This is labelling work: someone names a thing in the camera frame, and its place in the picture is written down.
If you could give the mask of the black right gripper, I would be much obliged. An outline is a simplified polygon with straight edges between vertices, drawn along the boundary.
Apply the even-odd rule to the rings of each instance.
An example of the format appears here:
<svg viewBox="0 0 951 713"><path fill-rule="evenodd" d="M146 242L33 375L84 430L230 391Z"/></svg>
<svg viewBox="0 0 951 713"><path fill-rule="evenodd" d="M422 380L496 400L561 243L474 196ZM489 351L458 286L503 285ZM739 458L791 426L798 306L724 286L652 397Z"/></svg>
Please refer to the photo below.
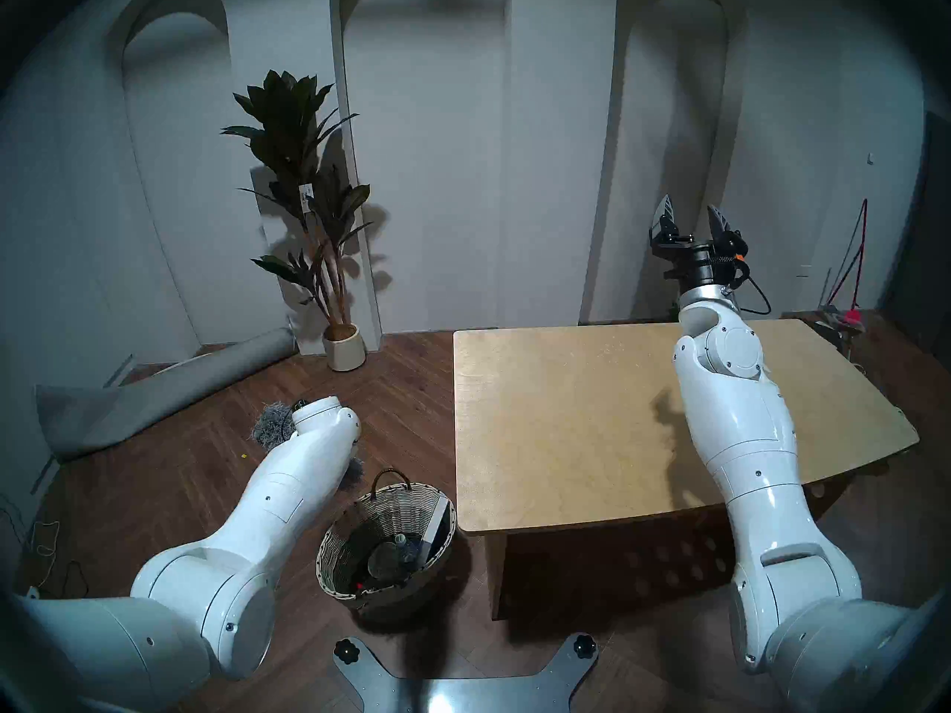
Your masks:
<svg viewBox="0 0 951 713"><path fill-rule="evenodd" d="M705 285L736 291L746 282L747 243L732 229L721 210L707 206L710 243L691 243L675 223L669 194L657 204L650 224L650 249L671 268L663 279L678 283L680 294Z"/></svg>

